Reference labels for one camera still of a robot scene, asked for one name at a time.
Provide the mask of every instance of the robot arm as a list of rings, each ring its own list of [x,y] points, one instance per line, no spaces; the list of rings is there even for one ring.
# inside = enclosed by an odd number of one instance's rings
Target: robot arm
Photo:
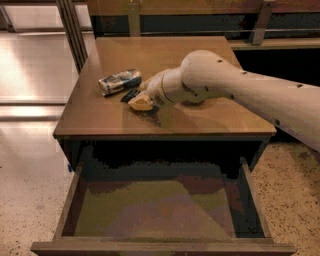
[[[148,110],[212,97],[236,101],[320,152],[319,87],[247,72],[210,51],[191,52],[180,67],[158,73],[128,104]]]

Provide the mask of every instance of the metal post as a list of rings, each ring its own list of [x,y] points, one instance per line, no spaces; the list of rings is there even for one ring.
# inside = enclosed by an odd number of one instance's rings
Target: metal post
[[[139,3],[136,0],[128,3],[128,21],[130,36],[140,36]]]
[[[60,17],[66,32],[72,56],[78,71],[81,72],[88,57],[82,37],[79,20],[71,0],[56,0]]]
[[[255,28],[249,37],[249,41],[251,41],[253,45],[262,44],[266,28],[272,13],[272,8],[275,6],[275,4],[275,0],[263,0]]]
[[[14,27],[13,27],[12,21],[11,21],[9,15],[8,15],[6,9],[4,8],[4,6],[0,6],[0,15],[2,16],[2,19],[6,24],[7,31],[11,32],[11,33],[16,32]]]

